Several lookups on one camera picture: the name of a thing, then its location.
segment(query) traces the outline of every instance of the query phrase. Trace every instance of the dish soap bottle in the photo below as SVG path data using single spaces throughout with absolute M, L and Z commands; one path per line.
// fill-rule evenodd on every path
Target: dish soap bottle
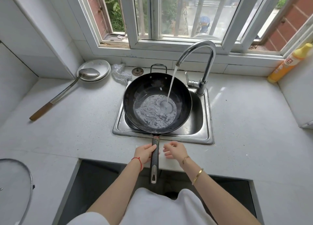
M 275 83 L 293 69 L 300 61 L 306 58 L 308 51 L 313 47 L 306 43 L 302 48 L 293 51 L 268 77 L 270 83 Z

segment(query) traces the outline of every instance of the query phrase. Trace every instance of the drain cover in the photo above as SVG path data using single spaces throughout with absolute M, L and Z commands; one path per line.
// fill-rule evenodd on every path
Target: drain cover
M 141 76 L 143 74 L 143 69 L 140 68 L 140 67 L 136 67 L 134 68 L 131 73 L 134 75 L 134 76 Z

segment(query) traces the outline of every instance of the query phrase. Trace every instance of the gold bracelet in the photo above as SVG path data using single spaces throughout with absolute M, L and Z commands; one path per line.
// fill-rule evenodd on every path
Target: gold bracelet
M 187 158 L 190 158 L 190 156 L 184 157 L 184 159 L 182 160 L 182 164 L 185 164 L 185 160 L 186 160 Z
M 196 180 L 198 179 L 198 177 L 200 176 L 200 174 L 202 173 L 203 168 L 199 171 L 199 173 L 197 174 L 196 178 L 194 179 L 192 185 L 194 185 L 194 183 L 196 182 Z

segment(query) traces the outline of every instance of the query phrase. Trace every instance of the brick wall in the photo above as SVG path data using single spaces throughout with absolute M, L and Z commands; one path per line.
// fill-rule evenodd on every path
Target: brick wall
M 313 0 L 295 0 L 264 44 L 269 51 L 280 51 L 313 14 Z
M 101 11 L 101 6 L 99 0 L 88 0 L 89 6 L 91 8 L 92 14 L 95 18 L 96 24 L 98 26 L 100 35 L 102 39 L 108 33 L 108 28 L 106 26 L 103 13 Z

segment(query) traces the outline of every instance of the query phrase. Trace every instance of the water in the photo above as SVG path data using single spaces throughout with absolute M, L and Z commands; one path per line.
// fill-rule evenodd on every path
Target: water
M 177 72 L 177 69 L 178 69 L 178 66 L 175 66 L 174 72 L 173 72 L 173 76 L 172 76 L 171 85 L 170 85 L 170 90 L 169 90 L 168 95 L 167 95 L 167 101 L 166 101 L 165 108 L 167 108 L 168 99 L 169 99 L 169 96 L 170 96 L 170 92 L 171 92 L 171 89 L 172 89 L 172 84 L 173 84 L 173 81 L 174 81 L 174 78 L 175 78 L 175 74 L 176 74 L 176 72 Z
M 149 127 L 165 128 L 173 123 L 177 115 L 176 104 L 172 99 L 167 100 L 165 95 L 148 96 L 134 111 Z

